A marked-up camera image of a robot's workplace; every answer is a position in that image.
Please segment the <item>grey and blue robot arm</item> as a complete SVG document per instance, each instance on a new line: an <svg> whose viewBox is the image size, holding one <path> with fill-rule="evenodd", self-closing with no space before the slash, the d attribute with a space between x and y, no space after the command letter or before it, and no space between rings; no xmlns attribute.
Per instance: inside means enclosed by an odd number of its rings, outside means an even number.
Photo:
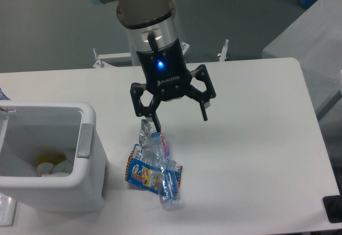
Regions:
<svg viewBox="0 0 342 235"><path fill-rule="evenodd" d="M91 0L94 4L118 2L116 15L131 38L146 82L132 83L135 114L161 125L156 114L162 101L187 96L199 103L203 119L216 92L204 64L188 70L174 23L171 0Z"/></svg>

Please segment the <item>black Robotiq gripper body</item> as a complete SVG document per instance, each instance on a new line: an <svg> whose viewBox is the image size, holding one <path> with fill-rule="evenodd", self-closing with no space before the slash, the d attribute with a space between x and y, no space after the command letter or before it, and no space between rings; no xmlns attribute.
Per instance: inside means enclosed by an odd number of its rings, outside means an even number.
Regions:
<svg viewBox="0 0 342 235"><path fill-rule="evenodd" d="M154 37L149 37L147 42L151 50L137 52L146 83L136 83L136 95L141 96L147 90L161 101L186 96L185 88L192 76L185 65L180 41L176 39L162 48L158 47Z"/></svg>

